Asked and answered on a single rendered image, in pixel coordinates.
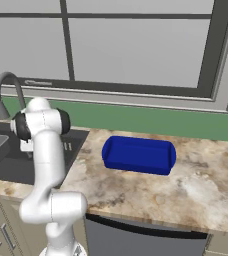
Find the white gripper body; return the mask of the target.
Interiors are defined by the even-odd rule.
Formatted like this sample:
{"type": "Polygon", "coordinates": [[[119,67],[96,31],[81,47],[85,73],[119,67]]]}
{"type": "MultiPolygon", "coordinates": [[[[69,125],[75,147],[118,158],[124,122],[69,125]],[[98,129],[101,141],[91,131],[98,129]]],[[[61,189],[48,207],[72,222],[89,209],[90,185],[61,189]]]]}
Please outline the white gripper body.
{"type": "Polygon", "coordinates": [[[28,158],[31,159],[33,157],[33,142],[31,140],[28,140],[28,141],[21,140],[20,150],[22,152],[25,152],[28,158]]]}

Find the dark grey sink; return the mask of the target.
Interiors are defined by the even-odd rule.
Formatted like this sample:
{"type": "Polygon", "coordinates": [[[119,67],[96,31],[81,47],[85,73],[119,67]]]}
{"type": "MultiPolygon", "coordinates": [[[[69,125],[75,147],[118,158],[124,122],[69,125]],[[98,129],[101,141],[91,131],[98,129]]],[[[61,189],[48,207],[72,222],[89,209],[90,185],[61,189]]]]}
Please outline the dark grey sink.
{"type": "MultiPolygon", "coordinates": [[[[9,152],[0,161],[0,180],[15,183],[34,184],[33,159],[25,152],[20,151],[19,139],[10,130],[9,123],[0,122],[0,134],[9,137],[9,152]]],[[[61,136],[64,147],[65,174],[68,174],[89,132],[71,129],[61,136]]]]}

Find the grey gooseneck sink faucet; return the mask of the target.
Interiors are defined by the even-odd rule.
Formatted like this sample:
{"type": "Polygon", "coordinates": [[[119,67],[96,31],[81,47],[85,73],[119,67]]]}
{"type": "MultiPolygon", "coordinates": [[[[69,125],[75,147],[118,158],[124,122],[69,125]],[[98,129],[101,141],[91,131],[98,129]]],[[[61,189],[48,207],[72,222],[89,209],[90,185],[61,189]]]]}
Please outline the grey gooseneck sink faucet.
{"type": "Polygon", "coordinates": [[[5,120],[10,117],[10,114],[9,114],[8,110],[6,109],[6,107],[2,101],[2,97],[1,97],[1,86],[2,86],[2,83],[4,82],[4,80],[7,78],[10,78],[15,86],[21,108],[24,109],[26,107],[22,87],[20,85],[20,82],[19,82],[17,76],[15,74],[13,74],[12,72],[3,72],[0,74],[0,120],[5,120]]]}

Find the blue rectangular tray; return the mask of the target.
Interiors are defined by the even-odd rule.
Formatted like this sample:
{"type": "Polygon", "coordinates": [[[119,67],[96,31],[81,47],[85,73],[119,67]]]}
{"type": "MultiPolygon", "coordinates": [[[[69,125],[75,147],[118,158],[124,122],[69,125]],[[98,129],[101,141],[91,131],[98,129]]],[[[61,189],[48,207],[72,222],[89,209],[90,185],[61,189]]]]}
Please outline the blue rectangular tray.
{"type": "Polygon", "coordinates": [[[102,147],[106,168],[156,175],[169,175],[176,163],[170,141],[110,136],[102,147]]]}

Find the grey dishwasher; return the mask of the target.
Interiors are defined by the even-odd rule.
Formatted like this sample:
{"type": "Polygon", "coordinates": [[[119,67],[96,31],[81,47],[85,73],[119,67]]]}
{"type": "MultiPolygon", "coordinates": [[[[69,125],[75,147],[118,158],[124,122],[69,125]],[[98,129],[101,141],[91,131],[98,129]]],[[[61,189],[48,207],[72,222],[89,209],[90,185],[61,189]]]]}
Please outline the grey dishwasher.
{"type": "Polygon", "coordinates": [[[202,256],[207,234],[87,214],[89,256],[202,256]]]}

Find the grey framed window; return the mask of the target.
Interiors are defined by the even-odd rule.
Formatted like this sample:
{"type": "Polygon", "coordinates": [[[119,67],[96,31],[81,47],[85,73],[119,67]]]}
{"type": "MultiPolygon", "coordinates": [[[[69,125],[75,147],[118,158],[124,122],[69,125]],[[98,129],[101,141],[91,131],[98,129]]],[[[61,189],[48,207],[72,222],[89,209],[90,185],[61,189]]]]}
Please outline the grey framed window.
{"type": "Polygon", "coordinates": [[[228,113],[228,0],[0,0],[27,97],[228,113]]]}

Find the beige cupboard front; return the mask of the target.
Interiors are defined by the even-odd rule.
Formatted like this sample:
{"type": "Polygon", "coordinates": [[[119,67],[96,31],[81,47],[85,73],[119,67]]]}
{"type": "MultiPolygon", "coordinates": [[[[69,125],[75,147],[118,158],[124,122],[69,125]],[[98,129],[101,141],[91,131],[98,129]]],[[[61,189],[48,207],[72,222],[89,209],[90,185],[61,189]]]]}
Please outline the beige cupboard front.
{"type": "Polygon", "coordinates": [[[228,256],[228,236],[209,234],[202,256],[228,256]]]}

